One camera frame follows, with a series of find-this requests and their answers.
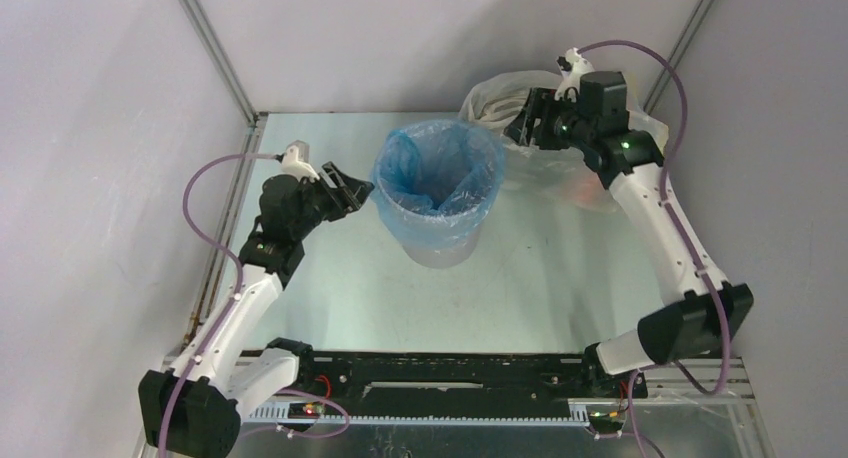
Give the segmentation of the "blue plastic trash bag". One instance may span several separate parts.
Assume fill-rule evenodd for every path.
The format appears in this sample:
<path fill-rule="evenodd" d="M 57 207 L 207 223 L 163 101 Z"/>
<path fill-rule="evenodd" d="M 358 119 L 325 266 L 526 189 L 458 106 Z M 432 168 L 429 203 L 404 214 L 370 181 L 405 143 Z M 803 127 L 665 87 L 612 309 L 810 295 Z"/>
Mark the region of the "blue plastic trash bag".
<path fill-rule="evenodd" d="M 425 120 L 388 134 L 372 168 L 371 199 L 398 241 L 405 212 L 449 215 L 480 205 L 487 217 L 504 175 L 503 145 L 488 129 L 459 119 Z"/>

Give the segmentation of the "grey plastic trash bin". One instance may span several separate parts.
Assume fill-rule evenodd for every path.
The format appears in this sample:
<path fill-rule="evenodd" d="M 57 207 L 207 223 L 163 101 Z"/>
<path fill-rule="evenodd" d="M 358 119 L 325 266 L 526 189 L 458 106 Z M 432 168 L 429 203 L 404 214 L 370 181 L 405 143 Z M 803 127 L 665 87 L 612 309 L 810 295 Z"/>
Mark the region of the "grey plastic trash bin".
<path fill-rule="evenodd" d="M 424 215 L 405 212 L 398 241 L 416 263 L 446 269 L 466 261 L 475 251 L 487 212 L 473 206 L 461 213 Z"/>

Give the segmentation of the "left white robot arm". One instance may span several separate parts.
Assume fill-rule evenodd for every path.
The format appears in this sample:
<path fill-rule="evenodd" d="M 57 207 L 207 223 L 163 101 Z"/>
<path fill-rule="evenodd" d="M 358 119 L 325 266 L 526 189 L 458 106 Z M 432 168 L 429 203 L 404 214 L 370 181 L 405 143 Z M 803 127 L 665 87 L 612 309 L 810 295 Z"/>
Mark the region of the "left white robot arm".
<path fill-rule="evenodd" d="M 167 370 L 150 370 L 139 383 L 145 438 L 161 457 L 225 457 L 268 399 L 284 388 L 304 394 L 315 384 L 315 366 L 289 348 L 270 346 L 244 369 L 237 362 L 304 258 L 305 238 L 358 211 L 374 185 L 331 162 L 320 172 L 300 159 L 280 162 L 280 173 L 262 185 L 245 244 L 229 255 L 236 263 L 230 296 Z"/>

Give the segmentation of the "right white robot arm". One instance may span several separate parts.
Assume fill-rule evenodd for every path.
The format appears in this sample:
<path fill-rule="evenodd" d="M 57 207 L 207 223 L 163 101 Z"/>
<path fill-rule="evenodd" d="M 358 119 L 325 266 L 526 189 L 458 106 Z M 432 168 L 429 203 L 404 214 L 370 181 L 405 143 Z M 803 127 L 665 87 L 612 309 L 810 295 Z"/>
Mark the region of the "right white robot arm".
<path fill-rule="evenodd" d="M 622 373 L 729 350 L 754 303 L 749 286 L 732 284 L 709 257 L 664 175 L 655 138 L 635 128 L 626 101 L 622 73 L 589 72 L 563 96 L 532 88 L 505 128 L 519 146 L 579 150 L 649 250 L 664 306 L 634 330 L 589 347 L 594 361 L 581 380 L 596 396 L 616 389 Z"/>

